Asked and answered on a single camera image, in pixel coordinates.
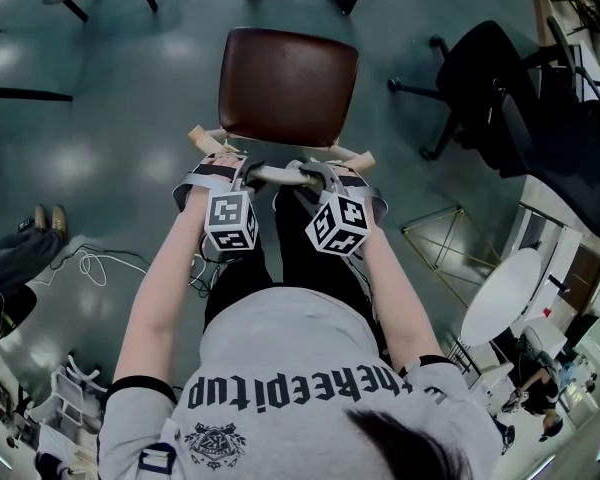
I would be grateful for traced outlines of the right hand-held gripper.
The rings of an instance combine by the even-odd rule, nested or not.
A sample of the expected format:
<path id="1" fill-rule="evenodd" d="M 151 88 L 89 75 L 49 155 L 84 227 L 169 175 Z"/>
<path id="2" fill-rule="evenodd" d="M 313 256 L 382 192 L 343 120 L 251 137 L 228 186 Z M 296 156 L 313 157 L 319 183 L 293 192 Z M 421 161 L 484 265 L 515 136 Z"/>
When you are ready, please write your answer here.
<path id="1" fill-rule="evenodd" d="M 379 224 L 387 213 L 381 192 L 369 185 L 344 187 L 323 162 L 294 159 L 285 169 L 298 172 L 318 184 L 317 210 L 305 233 L 321 253 L 350 257 L 368 239 L 371 224 Z"/>

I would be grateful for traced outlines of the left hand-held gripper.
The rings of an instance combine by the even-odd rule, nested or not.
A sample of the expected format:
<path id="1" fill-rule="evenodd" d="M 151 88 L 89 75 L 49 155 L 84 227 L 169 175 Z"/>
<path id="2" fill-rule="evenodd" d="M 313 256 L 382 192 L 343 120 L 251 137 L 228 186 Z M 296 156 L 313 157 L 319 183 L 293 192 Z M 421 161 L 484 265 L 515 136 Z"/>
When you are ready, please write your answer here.
<path id="1" fill-rule="evenodd" d="M 217 164 L 199 164 L 188 172 L 172 191 L 183 211 L 192 188 L 209 192 L 204 230 L 219 252 L 253 250 L 257 241 L 258 222 L 252 207 L 252 194 L 267 182 L 261 174 L 264 161 L 248 161 L 241 169 Z M 245 190 L 242 180 L 247 181 Z"/>

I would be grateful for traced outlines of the person's left hand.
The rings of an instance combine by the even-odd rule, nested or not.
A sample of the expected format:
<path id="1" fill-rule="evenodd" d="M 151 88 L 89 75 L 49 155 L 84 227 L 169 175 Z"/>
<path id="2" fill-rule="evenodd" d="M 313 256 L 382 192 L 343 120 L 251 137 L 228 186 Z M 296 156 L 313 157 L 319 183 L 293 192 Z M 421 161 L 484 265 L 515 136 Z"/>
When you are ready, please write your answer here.
<path id="1" fill-rule="evenodd" d="M 214 154 L 207 156 L 199 168 L 203 175 L 233 184 L 246 160 L 246 156 L 235 153 Z"/>

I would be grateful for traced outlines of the person's right hand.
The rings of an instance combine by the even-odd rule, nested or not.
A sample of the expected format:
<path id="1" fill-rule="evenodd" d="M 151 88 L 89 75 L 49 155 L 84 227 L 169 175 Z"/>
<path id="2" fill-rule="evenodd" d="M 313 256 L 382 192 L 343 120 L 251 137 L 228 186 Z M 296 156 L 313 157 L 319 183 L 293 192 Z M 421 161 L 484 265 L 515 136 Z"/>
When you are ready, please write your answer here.
<path id="1" fill-rule="evenodd" d="M 333 167 L 340 183 L 344 187 L 366 187 L 366 181 L 359 175 L 357 171 L 344 165 L 335 165 Z"/>

